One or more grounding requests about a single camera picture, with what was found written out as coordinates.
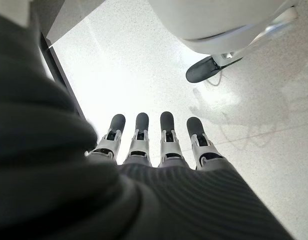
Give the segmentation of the black-palmed robot left hand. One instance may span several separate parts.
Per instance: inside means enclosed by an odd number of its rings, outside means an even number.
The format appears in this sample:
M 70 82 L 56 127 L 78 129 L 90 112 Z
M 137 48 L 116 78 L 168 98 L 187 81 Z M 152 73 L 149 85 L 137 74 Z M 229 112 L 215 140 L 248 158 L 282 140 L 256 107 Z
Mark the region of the black-palmed robot left hand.
M 0 15 L 0 240 L 289 240 L 291 235 L 216 151 L 198 118 L 200 156 L 122 165 L 50 80 L 36 25 Z

